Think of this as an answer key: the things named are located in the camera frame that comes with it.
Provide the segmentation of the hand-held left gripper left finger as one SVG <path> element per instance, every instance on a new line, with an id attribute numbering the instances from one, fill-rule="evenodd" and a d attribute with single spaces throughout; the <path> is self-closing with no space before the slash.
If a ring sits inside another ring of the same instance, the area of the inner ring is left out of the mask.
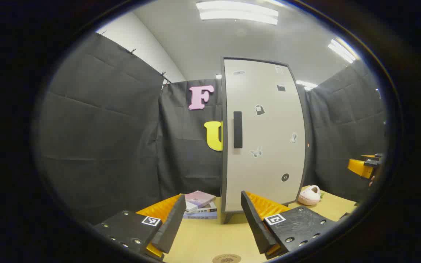
<path id="1" fill-rule="evenodd" d="M 185 208 L 185 196 L 178 194 L 140 211 L 119 211 L 94 229 L 123 250 L 162 261 L 170 253 Z"/>

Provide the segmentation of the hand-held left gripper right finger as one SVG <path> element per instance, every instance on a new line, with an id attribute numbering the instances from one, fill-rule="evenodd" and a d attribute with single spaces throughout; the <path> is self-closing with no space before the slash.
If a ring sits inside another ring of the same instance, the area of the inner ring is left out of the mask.
<path id="1" fill-rule="evenodd" d="M 352 202 L 326 193 L 313 192 L 311 199 L 279 203 L 243 190 L 241 208 L 259 253 L 267 260 L 293 254 L 327 237 L 352 212 Z"/>

